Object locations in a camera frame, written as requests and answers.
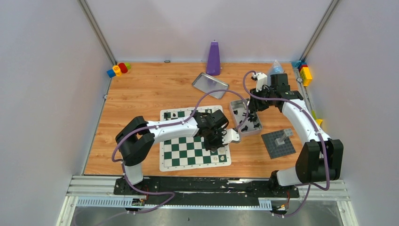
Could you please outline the metal tin lid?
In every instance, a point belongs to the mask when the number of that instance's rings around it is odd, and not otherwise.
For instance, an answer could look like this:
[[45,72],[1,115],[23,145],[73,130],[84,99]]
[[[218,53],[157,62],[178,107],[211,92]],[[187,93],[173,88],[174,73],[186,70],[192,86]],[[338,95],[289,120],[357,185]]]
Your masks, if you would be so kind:
[[229,88],[229,84],[227,84],[226,82],[206,73],[200,73],[192,82],[192,86],[204,93],[208,93],[214,90],[220,90],[218,92],[213,92],[210,94],[210,96],[216,99],[221,99],[226,93],[226,90]]

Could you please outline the grey lego baseplate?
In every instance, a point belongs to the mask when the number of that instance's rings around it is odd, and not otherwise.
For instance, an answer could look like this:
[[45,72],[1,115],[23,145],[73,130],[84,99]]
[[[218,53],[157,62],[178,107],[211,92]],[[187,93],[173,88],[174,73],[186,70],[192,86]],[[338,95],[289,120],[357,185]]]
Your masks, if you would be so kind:
[[271,159],[296,153],[295,148],[290,140],[291,136],[293,136],[291,129],[283,129],[261,135]]

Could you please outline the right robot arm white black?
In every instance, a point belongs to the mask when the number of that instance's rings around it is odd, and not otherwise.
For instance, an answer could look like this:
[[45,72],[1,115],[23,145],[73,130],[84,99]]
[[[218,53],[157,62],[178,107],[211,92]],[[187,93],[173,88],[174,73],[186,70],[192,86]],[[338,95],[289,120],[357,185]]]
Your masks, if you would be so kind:
[[272,173],[269,191],[274,196],[282,196],[287,186],[311,184],[317,186],[325,182],[323,190],[328,190],[330,181],[341,175],[343,143],[332,139],[317,124],[307,109],[301,93],[291,90],[285,73],[272,74],[249,71],[256,87],[246,89],[250,95],[248,107],[253,112],[264,111],[270,106],[278,110],[291,122],[303,145],[295,166]]

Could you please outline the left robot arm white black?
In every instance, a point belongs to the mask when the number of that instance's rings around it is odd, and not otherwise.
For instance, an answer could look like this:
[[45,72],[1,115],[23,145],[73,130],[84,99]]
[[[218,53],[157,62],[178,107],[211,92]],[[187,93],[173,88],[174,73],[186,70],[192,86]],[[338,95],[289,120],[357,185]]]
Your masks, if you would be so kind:
[[236,129],[228,129],[229,121],[221,110],[212,113],[192,111],[187,117],[168,121],[146,121],[135,117],[117,136],[122,170],[127,177],[126,189],[140,194],[144,189],[142,162],[153,145],[180,137],[201,137],[207,151],[216,151],[239,141]]

